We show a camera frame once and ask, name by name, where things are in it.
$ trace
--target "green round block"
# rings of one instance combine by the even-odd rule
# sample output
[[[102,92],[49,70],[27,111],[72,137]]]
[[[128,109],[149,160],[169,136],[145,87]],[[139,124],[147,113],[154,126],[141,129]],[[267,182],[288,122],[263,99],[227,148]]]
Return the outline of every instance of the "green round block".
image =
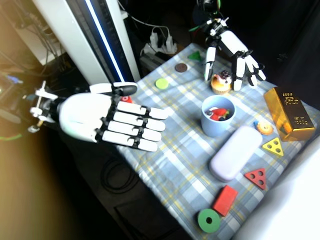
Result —
[[[166,89],[169,86],[169,82],[165,78],[159,78],[155,81],[155,86],[158,89]]]
[[[198,224],[204,232],[214,233],[220,227],[220,217],[214,210],[206,208],[199,212]]]

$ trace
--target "tablecloth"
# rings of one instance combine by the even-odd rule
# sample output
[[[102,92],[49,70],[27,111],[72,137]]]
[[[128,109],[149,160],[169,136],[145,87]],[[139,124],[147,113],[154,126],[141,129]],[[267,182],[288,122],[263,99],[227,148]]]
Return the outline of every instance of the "tablecloth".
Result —
[[[219,230],[211,234],[203,232],[198,226],[197,214],[202,209],[211,208],[217,193],[226,185],[210,173],[209,162],[240,126],[254,127],[254,121],[260,120],[273,124],[263,94],[274,85],[263,81],[258,83],[258,88],[252,89],[247,82],[243,82],[240,91],[227,93],[226,96],[237,107],[236,116],[223,135],[208,137],[201,128],[201,105],[205,98],[214,93],[203,81],[204,62],[188,59],[196,51],[205,59],[205,50],[190,44],[140,80],[137,83],[138,91],[132,96],[135,103],[164,109],[169,115],[164,121],[166,129],[158,143],[158,151],[145,152],[123,146],[117,148],[194,239],[227,240],[239,229],[305,142],[281,142],[283,157],[261,147],[256,149],[236,178],[227,183],[238,191],[238,195],[227,216],[221,218]],[[178,63],[185,63],[187,71],[177,72],[175,65]],[[215,72],[231,71],[230,67],[228,61],[216,57]],[[169,81],[167,89],[156,88],[155,81],[159,78]],[[306,104],[304,106],[317,127],[320,111]],[[278,137],[276,130],[272,135],[264,136],[263,143],[275,137]],[[261,190],[244,177],[244,173],[259,168],[265,168],[266,171],[266,190]]]

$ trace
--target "robotic hand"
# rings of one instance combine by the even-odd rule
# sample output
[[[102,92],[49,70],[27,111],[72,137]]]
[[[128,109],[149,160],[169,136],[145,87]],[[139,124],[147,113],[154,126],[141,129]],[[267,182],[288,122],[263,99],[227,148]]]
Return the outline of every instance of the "robotic hand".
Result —
[[[133,82],[99,83],[90,86],[90,92],[78,93],[63,99],[45,89],[36,91],[38,101],[30,112],[39,119],[29,131],[39,130],[43,122],[59,122],[61,129],[71,137],[87,142],[110,142],[155,152],[156,141],[166,125],[167,113],[158,108],[121,101],[137,91]]]
[[[205,62],[205,81],[210,81],[214,74],[214,62],[216,58],[217,47],[224,51],[229,57],[233,58],[232,62],[232,80],[233,90],[239,91],[242,82],[247,76],[248,82],[252,88],[256,88],[258,79],[260,81],[266,80],[266,76],[262,71],[264,66],[258,64],[251,56],[252,50],[249,50],[239,38],[230,30],[226,21],[221,18],[214,18],[208,20],[205,24],[205,32],[209,34],[206,42],[209,47],[206,52]]]

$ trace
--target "white case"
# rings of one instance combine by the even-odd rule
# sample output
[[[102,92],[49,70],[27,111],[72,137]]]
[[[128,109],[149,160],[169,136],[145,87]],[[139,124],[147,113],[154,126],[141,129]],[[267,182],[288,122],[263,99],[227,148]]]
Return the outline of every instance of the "white case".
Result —
[[[210,161],[211,173],[221,181],[231,181],[261,143],[262,136],[257,130],[249,126],[239,127]]]

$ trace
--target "yellow triangle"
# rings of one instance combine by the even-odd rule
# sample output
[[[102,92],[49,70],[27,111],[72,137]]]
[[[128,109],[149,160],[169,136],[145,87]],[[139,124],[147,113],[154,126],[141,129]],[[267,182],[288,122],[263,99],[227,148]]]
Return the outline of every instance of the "yellow triangle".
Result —
[[[278,137],[275,137],[271,141],[268,141],[267,143],[262,145],[262,148],[275,155],[278,155],[279,157],[284,156],[284,151],[282,150],[280,139]]]

